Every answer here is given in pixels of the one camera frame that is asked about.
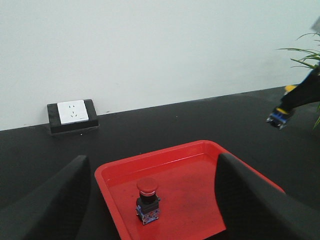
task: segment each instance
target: white outlet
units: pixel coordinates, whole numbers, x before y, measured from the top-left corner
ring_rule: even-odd
[[[57,107],[62,125],[89,120],[83,100],[58,102]]]

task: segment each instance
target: plastic tray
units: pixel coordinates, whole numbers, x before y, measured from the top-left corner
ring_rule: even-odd
[[[121,239],[203,240],[224,231],[214,191],[220,153],[228,151],[200,140],[101,165],[95,178]],[[135,210],[144,177],[157,180],[161,198],[159,219],[147,225]]]

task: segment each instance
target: black table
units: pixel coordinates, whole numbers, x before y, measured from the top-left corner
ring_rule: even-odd
[[[320,211],[317,104],[301,106],[279,131],[266,123],[282,87],[99,116],[99,128],[50,135],[49,124],[0,131],[0,208],[87,155],[91,195],[77,240],[118,240],[94,172],[100,165],[197,140],[214,141]]]

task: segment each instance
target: white wall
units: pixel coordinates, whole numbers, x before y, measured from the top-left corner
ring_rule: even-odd
[[[318,0],[1,0],[0,130],[299,83]]]

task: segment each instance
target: red button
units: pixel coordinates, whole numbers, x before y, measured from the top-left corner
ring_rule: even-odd
[[[141,178],[137,183],[136,187],[139,189],[141,195],[150,197],[156,194],[158,183],[151,177]]]

